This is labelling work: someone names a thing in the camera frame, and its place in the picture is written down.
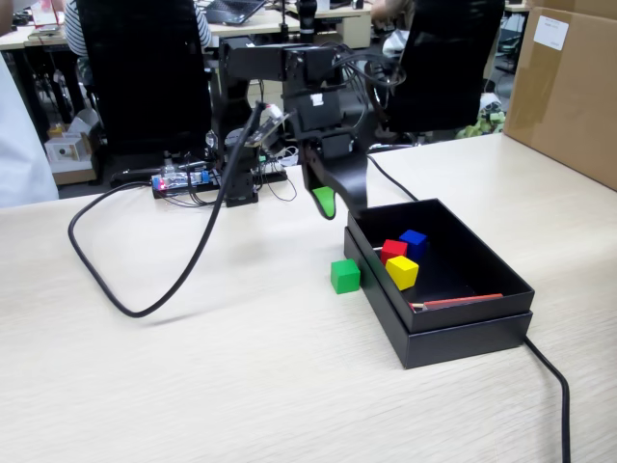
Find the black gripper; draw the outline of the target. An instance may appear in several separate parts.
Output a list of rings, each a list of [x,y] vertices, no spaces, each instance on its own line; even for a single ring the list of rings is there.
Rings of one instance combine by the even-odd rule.
[[[363,152],[352,152],[357,130],[340,124],[304,129],[289,123],[288,127],[298,144],[305,188],[321,216],[335,218],[335,195],[339,195],[351,215],[360,218],[367,210],[367,158]]]

